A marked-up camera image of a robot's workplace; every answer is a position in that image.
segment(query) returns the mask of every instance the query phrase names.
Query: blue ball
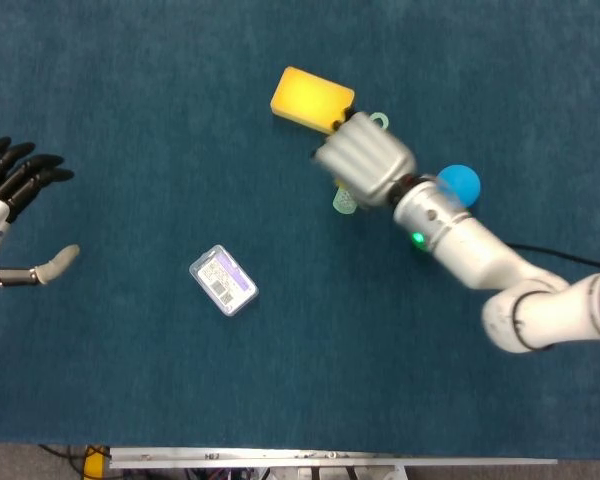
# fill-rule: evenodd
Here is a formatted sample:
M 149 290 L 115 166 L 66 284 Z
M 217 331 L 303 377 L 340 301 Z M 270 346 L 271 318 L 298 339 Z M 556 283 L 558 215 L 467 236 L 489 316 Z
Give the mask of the blue ball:
M 480 177 L 466 165 L 449 165 L 438 174 L 438 178 L 451 188 L 467 208 L 480 196 Z

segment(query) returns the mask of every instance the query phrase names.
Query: card with purple label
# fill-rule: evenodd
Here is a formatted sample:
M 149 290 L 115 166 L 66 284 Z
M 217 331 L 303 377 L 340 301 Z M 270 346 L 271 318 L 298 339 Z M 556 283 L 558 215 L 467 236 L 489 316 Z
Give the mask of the card with purple label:
M 258 287 L 222 245 L 216 245 L 189 267 L 189 273 L 225 315 L 258 295 Z

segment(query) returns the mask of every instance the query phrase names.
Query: robotic arm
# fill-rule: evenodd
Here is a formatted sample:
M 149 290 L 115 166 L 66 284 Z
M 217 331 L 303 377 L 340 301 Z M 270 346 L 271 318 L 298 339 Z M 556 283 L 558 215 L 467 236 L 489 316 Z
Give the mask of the robotic arm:
M 570 340 L 600 340 L 600 274 L 573 286 L 531 265 L 454 201 L 435 179 L 416 173 L 400 141 L 363 113 L 338 125 L 314 154 L 360 205 L 393 207 L 394 221 L 472 289 L 496 289 L 484 328 L 514 353 Z
M 73 172 L 57 168 L 64 160 L 55 155 L 36 155 L 9 171 L 29 155 L 35 145 L 9 148 L 10 138 L 0 139 L 0 245 L 18 215 L 52 182 L 73 178 Z M 0 287 L 46 284 L 61 275 L 80 252 L 77 245 L 62 249 L 50 262 L 32 268 L 0 268 Z

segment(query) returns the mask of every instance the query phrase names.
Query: yellow sponge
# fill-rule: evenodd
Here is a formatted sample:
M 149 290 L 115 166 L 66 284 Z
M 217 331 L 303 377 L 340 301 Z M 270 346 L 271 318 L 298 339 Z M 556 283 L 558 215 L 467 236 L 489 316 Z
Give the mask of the yellow sponge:
M 353 105 L 350 88 L 287 67 L 271 99 L 271 110 L 306 127 L 333 133 L 333 122 L 344 122 L 344 111 Z

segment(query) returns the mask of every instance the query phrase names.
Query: label sticker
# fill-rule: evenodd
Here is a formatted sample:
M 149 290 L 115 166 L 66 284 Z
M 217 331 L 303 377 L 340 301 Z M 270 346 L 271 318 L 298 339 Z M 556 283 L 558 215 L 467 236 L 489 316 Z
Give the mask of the label sticker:
M 258 294 L 253 280 L 221 245 L 196 260 L 189 273 L 225 315 L 234 315 Z

